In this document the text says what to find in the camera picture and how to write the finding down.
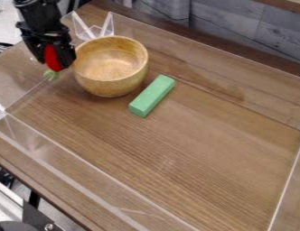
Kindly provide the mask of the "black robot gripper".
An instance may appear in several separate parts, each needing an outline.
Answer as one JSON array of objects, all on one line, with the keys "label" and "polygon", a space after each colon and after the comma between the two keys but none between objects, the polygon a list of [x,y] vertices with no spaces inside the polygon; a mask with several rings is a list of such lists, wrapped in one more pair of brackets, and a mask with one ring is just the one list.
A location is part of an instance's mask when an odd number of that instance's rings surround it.
[{"label": "black robot gripper", "polygon": [[71,43],[68,27],[60,25],[57,28],[37,31],[33,30],[24,22],[17,22],[16,27],[20,30],[20,37],[35,59],[44,63],[44,45],[55,44],[56,68],[60,71],[69,67],[76,59],[75,47]]}]

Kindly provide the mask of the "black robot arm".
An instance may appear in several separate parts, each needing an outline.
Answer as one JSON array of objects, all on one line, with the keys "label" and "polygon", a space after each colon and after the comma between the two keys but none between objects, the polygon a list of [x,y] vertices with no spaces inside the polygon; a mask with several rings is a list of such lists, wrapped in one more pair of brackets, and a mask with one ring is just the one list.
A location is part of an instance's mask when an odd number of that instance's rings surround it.
[{"label": "black robot arm", "polygon": [[55,72],[76,59],[69,29],[60,22],[59,0],[12,0],[21,20],[16,22],[21,40],[35,59]]}]

